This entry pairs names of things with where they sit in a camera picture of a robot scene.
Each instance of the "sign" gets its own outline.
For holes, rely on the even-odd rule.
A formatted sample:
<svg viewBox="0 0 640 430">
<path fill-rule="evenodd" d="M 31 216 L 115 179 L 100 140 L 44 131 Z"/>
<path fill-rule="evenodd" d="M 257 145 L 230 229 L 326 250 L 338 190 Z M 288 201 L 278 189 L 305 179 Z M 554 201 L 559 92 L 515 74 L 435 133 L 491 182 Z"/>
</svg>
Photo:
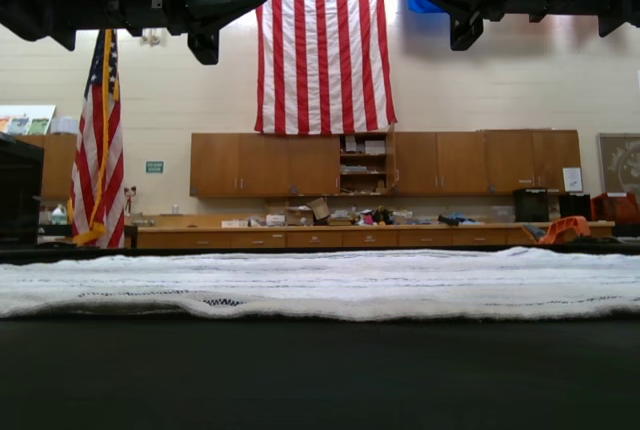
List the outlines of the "sign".
<svg viewBox="0 0 640 430">
<path fill-rule="evenodd" d="M 147 162 L 147 173 L 164 173 L 164 162 Z"/>
</svg>

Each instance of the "open shelf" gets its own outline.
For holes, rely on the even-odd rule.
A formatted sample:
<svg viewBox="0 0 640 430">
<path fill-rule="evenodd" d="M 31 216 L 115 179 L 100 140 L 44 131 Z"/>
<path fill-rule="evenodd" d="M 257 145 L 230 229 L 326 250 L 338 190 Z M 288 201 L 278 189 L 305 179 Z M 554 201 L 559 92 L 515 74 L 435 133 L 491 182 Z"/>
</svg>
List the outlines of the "open shelf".
<svg viewBox="0 0 640 430">
<path fill-rule="evenodd" d="M 343 177 L 348 177 L 348 176 L 367 176 L 367 175 L 380 175 L 382 177 L 384 177 L 387 174 L 387 172 L 344 172 L 341 173 L 340 175 L 342 175 Z"/>
<path fill-rule="evenodd" d="M 353 158 L 353 159 L 357 159 L 357 158 L 386 158 L 386 154 L 384 153 L 378 153 L 375 155 L 369 154 L 369 153 L 341 153 L 340 154 L 340 158 Z"/>
</svg>

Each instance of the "hanging american flag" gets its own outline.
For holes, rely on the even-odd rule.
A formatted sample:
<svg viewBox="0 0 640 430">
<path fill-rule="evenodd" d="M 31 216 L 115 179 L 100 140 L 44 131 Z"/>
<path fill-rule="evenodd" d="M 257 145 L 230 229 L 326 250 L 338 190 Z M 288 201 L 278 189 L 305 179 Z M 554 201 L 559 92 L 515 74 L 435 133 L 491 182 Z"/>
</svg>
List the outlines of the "hanging american flag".
<svg viewBox="0 0 640 430">
<path fill-rule="evenodd" d="M 384 0 L 269 0 L 257 14 L 256 131 L 342 134 L 396 122 Z"/>
<path fill-rule="evenodd" d="M 124 161 L 115 30 L 98 34 L 72 172 L 74 242 L 124 245 Z"/>
</svg>

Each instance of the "cabinet door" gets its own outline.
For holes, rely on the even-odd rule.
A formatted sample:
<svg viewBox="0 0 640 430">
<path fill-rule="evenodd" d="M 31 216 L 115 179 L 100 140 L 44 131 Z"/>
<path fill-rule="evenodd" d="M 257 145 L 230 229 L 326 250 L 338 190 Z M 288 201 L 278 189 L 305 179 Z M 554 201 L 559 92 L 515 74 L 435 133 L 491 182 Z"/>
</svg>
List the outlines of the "cabinet door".
<svg viewBox="0 0 640 430">
<path fill-rule="evenodd" d="M 562 169 L 581 166 L 578 132 L 534 132 L 533 158 L 537 186 L 564 192 Z"/>
<path fill-rule="evenodd" d="M 240 135 L 240 194 L 265 197 L 289 195 L 288 161 L 286 138 Z"/>
<path fill-rule="evenodd" d="M 440 193 L 478 195 L 488 192 L 484 134 L 438 134 Z"/>
<path fill-rule="evenodd" d="M 531 132 L 487 132 L 489 186 L 497 193 L 510 193 L 536 186 Z"/>
<path fill-rule="evenodd" d="M 387 193 L 394 190 L 398 183 L 398 155 L 396 147 L 396 131 L 392 125 L 387 132 L 385 143 L 385 171 L 387 173 Z"/>
<path fill-rule="evenodd" d="M 438 192 L 438 144 L 435 133 L 396 133 L 398 195 L 429 195 Z"/>
<path fill-rule="evenodd" d="M 340 138 L 294 137 L 287 141 L 288 193 L 340 193 Z"/>
<path fill-rule="evenodd" d="M 236 133 L 194 133 L 191 135 L 192 196 L 233 196 L 239 192 L 238 144 Z"/>
<path fill-rule="evenodd" d="M 71 171 L 76 158 L 76 135 L 46 135 L 42 167 L 42 198 L 68 200 L 71 197 Z"/>
</svg>

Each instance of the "paper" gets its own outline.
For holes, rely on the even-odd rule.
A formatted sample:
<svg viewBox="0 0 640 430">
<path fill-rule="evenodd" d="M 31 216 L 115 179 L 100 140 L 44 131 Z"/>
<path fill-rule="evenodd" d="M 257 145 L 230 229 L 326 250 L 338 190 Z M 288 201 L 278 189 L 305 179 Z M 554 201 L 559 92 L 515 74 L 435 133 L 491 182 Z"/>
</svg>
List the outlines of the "paper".
<svg viewBox="0 0 640 430">
<path fill-rule="evenodd" d="M 565 192 L 582 192 L 582 169 L 567 167 L 562 169 Z"/>
</svg>

